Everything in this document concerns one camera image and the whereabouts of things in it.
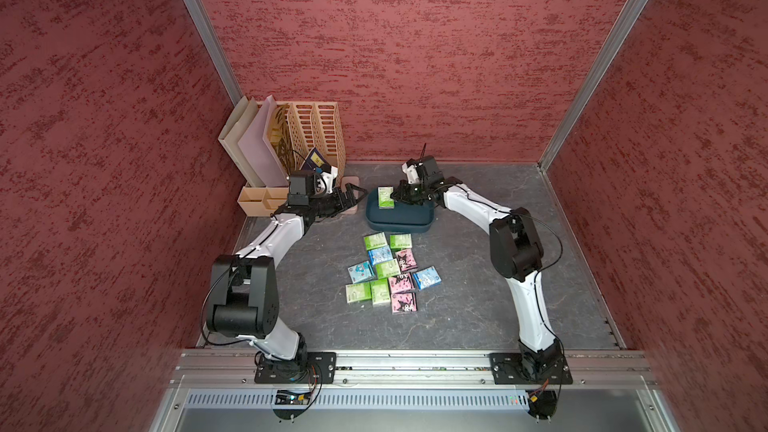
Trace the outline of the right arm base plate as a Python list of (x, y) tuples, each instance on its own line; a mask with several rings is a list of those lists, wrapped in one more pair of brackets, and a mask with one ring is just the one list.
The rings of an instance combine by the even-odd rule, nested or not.
[(573, 377), (560, 352), (490, 353), (490, 371), (496, 385), (572, 385)]

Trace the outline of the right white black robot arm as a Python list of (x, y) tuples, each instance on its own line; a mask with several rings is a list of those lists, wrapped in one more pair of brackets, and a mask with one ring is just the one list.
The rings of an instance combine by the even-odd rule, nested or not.
[(403, 204), (439, 205), (486, 232), (492, 265), (506, 280), (514, 301), (521, 374), (530, 381), (543, 381), (564, 364), (562, 342), (552, 329), (543, 296), (544, 247), (528, 210), (503, 207), (462, 183), (428, 188), (403, 180), (391, 197)]

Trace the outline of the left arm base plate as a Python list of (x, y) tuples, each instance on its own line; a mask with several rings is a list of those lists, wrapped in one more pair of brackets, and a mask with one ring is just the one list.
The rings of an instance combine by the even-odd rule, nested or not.
[(327, 385), (334, 381), (337, 354), (299, 352), (293, 360), (268, 358), (259, 352), (254, 357), (256, 384)]

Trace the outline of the teal plastic storage box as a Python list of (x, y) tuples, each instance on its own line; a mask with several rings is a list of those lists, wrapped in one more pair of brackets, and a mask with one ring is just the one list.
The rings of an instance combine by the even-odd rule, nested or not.
[(365, 217), (369, 227), (377, 232), (426, 233), (435, 220), (434, 207), (430, 203), (408, 205), (396, 202), (392, 209), (378, 205), (378, 190), (367, 197)]

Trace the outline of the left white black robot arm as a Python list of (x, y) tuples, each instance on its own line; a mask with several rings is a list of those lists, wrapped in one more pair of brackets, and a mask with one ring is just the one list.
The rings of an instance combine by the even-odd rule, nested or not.
[(303, 336), (279, 317), (276, 268), (311, 225), (357, 206), (367, 195), (354, 184), (329, 193), (290, 194), (251, 244), (217, 257), (201, 308), (204, 343), (212, 347), (247, 343), (260, 353), (263, 367), (289, 382), (310, 374)]

